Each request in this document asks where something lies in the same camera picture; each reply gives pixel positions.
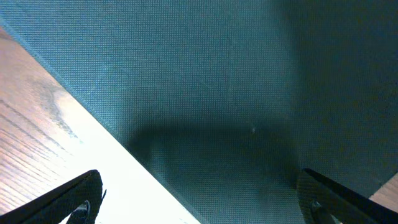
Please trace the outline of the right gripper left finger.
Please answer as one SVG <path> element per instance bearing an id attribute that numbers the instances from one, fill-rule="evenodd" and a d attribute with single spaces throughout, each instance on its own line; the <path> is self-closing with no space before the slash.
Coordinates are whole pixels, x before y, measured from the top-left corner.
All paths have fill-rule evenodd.
<path id="1" fill-rule="evenodd" d="M 35 200 L 1 215 L 1 224 L 94 224 L 106 192 L 100 173 L 89 170 Z"/>

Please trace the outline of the dark green box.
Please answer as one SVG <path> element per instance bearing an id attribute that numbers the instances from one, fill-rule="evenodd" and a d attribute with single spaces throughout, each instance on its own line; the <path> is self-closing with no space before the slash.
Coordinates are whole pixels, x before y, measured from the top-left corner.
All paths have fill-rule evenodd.
<path id="1" fill-rule="evenodd" d="M 396 1 L 1 2 L 1 25 L 199 221 L 302 223 L 397 172 Z"/>

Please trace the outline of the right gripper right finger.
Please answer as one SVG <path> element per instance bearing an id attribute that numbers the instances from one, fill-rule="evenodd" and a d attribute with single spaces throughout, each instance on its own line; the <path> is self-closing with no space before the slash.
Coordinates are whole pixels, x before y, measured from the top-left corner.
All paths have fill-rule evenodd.
<path id="1" fill-rule="evenodd" d="M 306 224 L 397 224 L 397 212 L 308 168 L 298 176 L 297 197 Z"/>

